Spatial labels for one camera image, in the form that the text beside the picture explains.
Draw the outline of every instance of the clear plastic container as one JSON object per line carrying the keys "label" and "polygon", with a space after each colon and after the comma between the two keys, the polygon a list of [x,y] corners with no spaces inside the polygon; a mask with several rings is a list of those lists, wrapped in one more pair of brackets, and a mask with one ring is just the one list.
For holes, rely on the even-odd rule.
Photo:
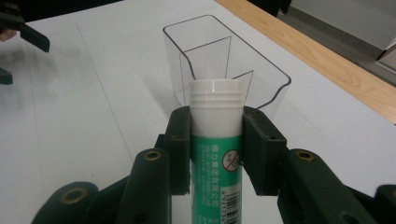
{"label": "clear plastic container", "polygon": [[217,18],[205,15],[163,28],[174,95],[189,105],[195,79],[238,78],[245,105],[269,118],[277,111],[290,77]]}

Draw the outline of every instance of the white surface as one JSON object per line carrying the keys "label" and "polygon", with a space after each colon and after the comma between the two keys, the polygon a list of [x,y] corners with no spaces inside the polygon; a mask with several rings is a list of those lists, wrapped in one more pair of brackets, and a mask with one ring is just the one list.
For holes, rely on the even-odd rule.
{"label": "white surface", "polygon": [[387,53],[378,60],[378,63],[393,71],[396,74],[396,46],[395,48],[388,49]]}
{"label": "white surface", "polygon": [[[212,14],[292,78],[274,123],[289,148],[318,153],[352,188],[396,183],[396,129],[280,46],[210,0],[122,1],[31,25],[44,54],[19,38],[0,43],[0,223],[30,223],[61,186],[99,189],[129,174],[135,155],[165,131],[173,98],[162,28]],[[243,223],[282,223],[276,198],[244,176]],[[189,196],[173,223],[190,223]]]}
{"label": "white surface", "polygon": [[396,36],[394,0],[293,0],[291,5],[379,49]]}
{"label": "white surface", "polygon": [[393,47],[394,45],[396,45],[396,36],[393,38],[393,40],[390,42],[390,44],[387,46],[387,49],[390,49],[391,47]]}

